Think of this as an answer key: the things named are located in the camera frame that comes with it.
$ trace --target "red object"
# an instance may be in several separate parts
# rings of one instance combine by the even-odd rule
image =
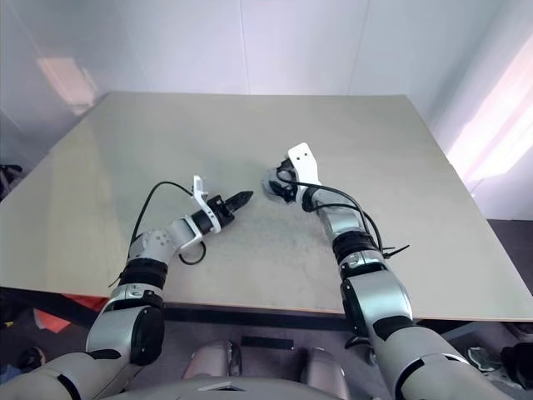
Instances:
[[[105,297],[93,297],[93,296],[78,296],[75,294],[63,294],[66,298],[74,300],[76,303],[80,303],[85,307],[92,308],[94,311],[100,311],[107,299]],[[54,333],[61,332],[64,328],[70,325],[69,321],[65,321],[59,317],[54,317],[47,312],[37,310],[35,308],[36,324],[41,328],[46,328]]]

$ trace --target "table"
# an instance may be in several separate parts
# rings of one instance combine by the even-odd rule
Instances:
[[[178,259],[169,303],[341,314],[340,278],[318,218],[268,200],[264,172],[308,142],[321,181],[358,199],[416,318],[533,321],[533,298],[424,123],[403,96],[109,94],[0,204],[4,287],[107,296],[148,191],[207,177],[211,195],[253,190],[236,221]],[[154,195],[141,231],[197,206]]]

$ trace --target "black cable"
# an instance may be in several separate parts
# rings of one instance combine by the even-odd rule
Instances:
[[[201,260],[203,260],[203,258],[206,256],[206,253],[207,253],[207,247],[206,247],[206,244],[204,242],[200,242],[200,244],[202,245],[202,248],[203,248],[203,253],[200,256],[200,258],[198,258],[196,261],[187,261],[185,258],[183,258],[183,256],[181,254],[178,254],[178,257],[180,258],[180,260],[182,260],[182,263],[184,263],[186,265],[196,265]]]
[[[141,225],[142,217],[144,216],[144,212],[147,210],[148,203],[150,202],[150,199],[152,198],[153,193],[161,185],[172,185],[172,186],[175,186],[176,188],[180,188],[183,192],[185,192],[189,196],[192,196],[192,193],[190,191],[188,191],[187,189],[185,189],[182,185],[180,185],[178,183],[170,182],[170,181],[162,181],[162,182],[159,182],[158,184],[156,184],[152,188],[152,190],[148,193],[147,199],[144,201],[144,204],[142,205],[141,212],[139,213],[139,216],[137,217],[137,221],[135,222],[135,227],[133,228],[132,238],[130,240],[130,246],[132,245],[132,243],[137,238],[137,231],[139,230],[139,226]]]
[[[327,208],[327,207],[344,207],[344,208],[350,208],[351,210],[356,210],[358,212],[361,212],[360,209],[358,209],[356,206],[351,206],[350,204],[342,204],[342,203],[330,203],[330,204],[321,204],[319,206],[316,206],[314,207],[312,210],[311,210],[311,213],[316,211],[316,210],[319,210],[321,208]],[[364,215],[364,218],[366,218],[368,220],[368,222],[372,225],[372,229],[374,230],[374,233],[375,233],[375,236],[376,236],[376,240],[377,240],[377,247],[380,251],[380,253],[383,253],[383,242],[381,240],[381,235],[380,235],[380,230],[377,228],[377,225],[376,223],[374,222],[374,220],[371,218],[370,215],[368,215],[366,212],[363,211],[363,215]]]
[[[280,181],[282,181],[284,183],[290,183],[292,185],[299,185],[299,186],[306,186],[308,188],[327,190],[328,192],[336,193],[336,194],[338,194],[340,196],[343,196],[344,198],[347,198],[352,203],[354,203],[354,205],[357,207],[356,210],[361,214],[361,220],[363,222],[363,227],[365,228],[365,232],[370,235],[370,230],[368,229],[368,225],[366,225],[366,220],[365,220],[365,217],[364,217],[365,212],[363,211],[363,209],[361,208],[359,203],[356,201],[356,199],[353,198],[352,196],[350,196],[348,193],[344,193],[342,190],[335,189],[333,187],[323,186],[323,185],[316,185],[315,183],[305,183],[305,182],[291,181],[289,179],[285,179],[283,177],[280,177],[280,171],[276,171],[276,176],[277,176],[277,178]]]

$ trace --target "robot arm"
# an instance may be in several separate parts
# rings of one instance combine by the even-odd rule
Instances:
[[[263,187],[267,194],[318,214],[339,266],[342,303],[358,336],[356,343],[373,346],[396,399],[509,398],[441,336],[414,324],[407,291],[368,232],[362,212],[327,206],[353,204],[321,186],[306,143],[289,150],[281,166],[267,174]]]
[[[195,176],[193,197],[200,210],[133,241],[120,282],[89,331],[86,352],[58,357],[5,383],[2,398],[81,400],[120,393],[161,353],[163,286],[172,256],[209,232],[219,233],[251,196],[240,192],[225,202],[220,196],[205,201],[207,192]]]

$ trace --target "black cable tie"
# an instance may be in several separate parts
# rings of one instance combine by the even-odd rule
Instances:
[[[400,247],[398,250],[395,250],[394,252],[384,252],[383,253],[383,257],[385,258],[385,260],[388,260],[392,256],[397,255],[399,252],[403,252],[409,246],[410,246],[410,244],[408,244],[407,246],[404,246],[404,247]]]

